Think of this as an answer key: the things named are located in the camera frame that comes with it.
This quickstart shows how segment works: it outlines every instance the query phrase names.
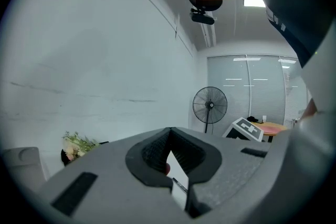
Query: black pedestal fan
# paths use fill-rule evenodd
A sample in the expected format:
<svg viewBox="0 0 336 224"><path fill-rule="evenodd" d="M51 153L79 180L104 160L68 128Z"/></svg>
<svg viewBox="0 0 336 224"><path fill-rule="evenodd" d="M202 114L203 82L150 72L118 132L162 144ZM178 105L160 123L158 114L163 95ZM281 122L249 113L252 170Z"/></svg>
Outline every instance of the black pedestal fan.
<svg viewBox="0 0 336 224"><path fill-rule="evenodd" d="M214 124L220 121L227 110L225 94L216 87L205 87L195 95L193 101L195 116L205 123L205 133L208 123Z"/></svg>

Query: wall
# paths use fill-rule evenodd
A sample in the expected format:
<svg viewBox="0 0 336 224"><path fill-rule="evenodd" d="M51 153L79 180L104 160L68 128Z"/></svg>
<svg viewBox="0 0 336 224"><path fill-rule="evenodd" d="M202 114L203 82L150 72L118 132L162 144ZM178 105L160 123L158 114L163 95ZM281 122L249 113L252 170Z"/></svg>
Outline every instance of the wall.
<svg viewBox="0 0 336 224"><path fill-rule="evenodd" d="M65 131L114 141L188 127L195 50L157 2L13 1L1 32L2 147L39 147L52 175Z"/></svg>
<svg viewBox="0 0 336 224"><path fill-rule="evenodd" d="M197 88L200 90L208 86L207 83L207 58L224 55L264 54L297 57L294 50L284 40L283 42L267 41L230 41L216 47L207 48L198 52L197 55ZM191 128L204 132L204 123L192 115Z"/></svg>

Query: ceiling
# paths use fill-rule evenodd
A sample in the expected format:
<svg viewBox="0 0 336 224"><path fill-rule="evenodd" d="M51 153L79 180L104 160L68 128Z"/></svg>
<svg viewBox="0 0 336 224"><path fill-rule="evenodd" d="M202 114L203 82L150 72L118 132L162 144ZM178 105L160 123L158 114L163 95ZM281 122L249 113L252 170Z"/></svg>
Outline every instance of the ceiling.
<svg viewBox="0 0 336 224"><path fill-rule="evenodd" d="M201 25L192 22L189 17L192 5L188 0L164 0L177 17L180 14L180 24L190 37L197 50L206 48L205 38ZM206 27L208 35L216 37L216 44L224 44L229 40L269 40L283 41L278 33L268 22L265 8L244 7L243 0L225 0L220 9L213 12L217 18L215 27Z"/></svg>

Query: wooden table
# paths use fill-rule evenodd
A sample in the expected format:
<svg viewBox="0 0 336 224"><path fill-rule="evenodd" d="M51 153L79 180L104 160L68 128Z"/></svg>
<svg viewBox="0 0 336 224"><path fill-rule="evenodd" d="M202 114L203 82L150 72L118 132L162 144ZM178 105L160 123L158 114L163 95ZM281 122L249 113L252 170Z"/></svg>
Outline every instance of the wooden table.
<svg viewBox="0 0 336 224"><path fill-rule="evenodd" d="M281 124L272 123L272 122L264 122L264 123L251 122L251 123L257 127L267 126L267 127L276 127L276 128L281 129L282 131L287 130L287 127ZM273 140L273 136L276 136L277 134L264 132L264 135L268 136L268 142L270 143Z"/></svg>

